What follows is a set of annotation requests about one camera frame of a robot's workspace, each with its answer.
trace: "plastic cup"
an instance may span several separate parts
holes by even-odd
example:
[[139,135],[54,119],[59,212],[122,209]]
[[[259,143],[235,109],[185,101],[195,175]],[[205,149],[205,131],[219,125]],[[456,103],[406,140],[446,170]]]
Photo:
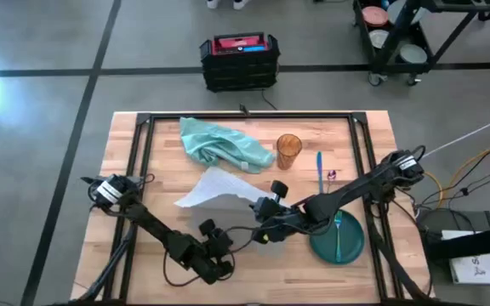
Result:
[[284,134],[277,140],[277,166],[281,170],[289,169],[302,151],[302,141],[292,135]]

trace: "crumpled towel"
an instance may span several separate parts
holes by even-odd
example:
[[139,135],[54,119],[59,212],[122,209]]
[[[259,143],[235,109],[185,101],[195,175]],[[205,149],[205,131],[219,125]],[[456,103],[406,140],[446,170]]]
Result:
[[180,118],[180,137],[185,151],[194,161],[216,166],[219,157],[248,173],[260,173],[275,157],[258,140],[231,128]]

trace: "metal cart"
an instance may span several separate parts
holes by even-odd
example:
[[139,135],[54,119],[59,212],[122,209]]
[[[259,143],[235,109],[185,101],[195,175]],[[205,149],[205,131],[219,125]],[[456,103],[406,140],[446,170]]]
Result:
[[[479,20],[486,21],[490,19],[490,0],[407,0],[394,25],[387,23],[381,28],[376,28],[367,25],[362,16],[362,9],[372,5],[381,7],[381,0],[353,0],[353,11],[355,12],[353,25],[360,29],[362,44],[370,65],[367,79],[372,86],[381,85],[387,79],[387,75],[393,73],[409,74],[407,85],[416,85],[420,82],[418,76],[429,72],[434,67],[449,46],[477,14],[480,14]],[[420,8],[428,9],[432,13],[468,13],[440,46],[436,54],[432,53],[420,23],[412,25],[413,17],[415,16],[414,12],[417,12]],[[389,32],[389,36],[381,49],[373,47],[368,34],[376,29],[383,29]],[[401,40],[405,37],[410,43],[420,46],[426,52],[427,60],[425,63],[409,64],[396,60],[395,52]]]

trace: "yellow cable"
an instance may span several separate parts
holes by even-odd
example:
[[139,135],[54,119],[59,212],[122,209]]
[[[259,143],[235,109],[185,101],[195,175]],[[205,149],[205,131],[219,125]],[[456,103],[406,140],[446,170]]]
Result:
[[[460,173],[466,168],[468,167],[472,162],[475,162],[476,160],[484,157],[485,155],[489,154],[490,153],[490,148],[487,149],[487,150],[484,150],[483,152],[481,152],[480,154],[470,158],[467,162],[465,162],[462,166],[459,167],[459,169],[457,170],[457,172],[453,175],[453,177],[451,178],[451,182],[449,182],[449,186],[446,187],[449,188],[451,186],[453,186],[453,184],[455,184],[455,181],[459,178],[459,175]],[[438,201],[438,205],[436,206],[436,209],[439,208],[443,203],[443,197],[440,197],[440,200]]]
[[440,184],[440,181],[434,176],[434,174],[430,173],[430,172],[424,172],[424,175],[428,176],[429,178],[431,178],[434,183],[436,183],[436,186],[438,187],[438,192],[440,193],[440,197],[438,198],[438,201],[442,201],[443,199],[443,188],[442,188],[442,184]]

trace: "white label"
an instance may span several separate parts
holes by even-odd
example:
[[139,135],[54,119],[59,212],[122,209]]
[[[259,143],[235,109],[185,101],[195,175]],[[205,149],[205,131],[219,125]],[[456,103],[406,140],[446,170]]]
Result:
[[417,164],[417,162],[415,161],[415,159],[412,158],[409,161],[405,161],[405,162],[401,163],[399,167],[400,167],[401,170],[406,170],[406,169],[408,169],[409,167],[411,167],[411,166],[413,166],[415,164]]
[[120,191],[114,189],[109,183],[107,183],[107,181],[101,183],[100,187],[105,188],[107,191],[111,192],[111,194],[118,199],[120,199],[120,197],[123,196],[123,194],[121,194]]
[[98,187],[97,191],[99,193],[101,193],[102,196],[104,196],[107,200],[109,200],[111,203],[113,204],[116,204],[118,199],[114,196],[112,196],[112,194],[109,193],[109,191],[105,190],[104,188],[102,188],[101,186]]

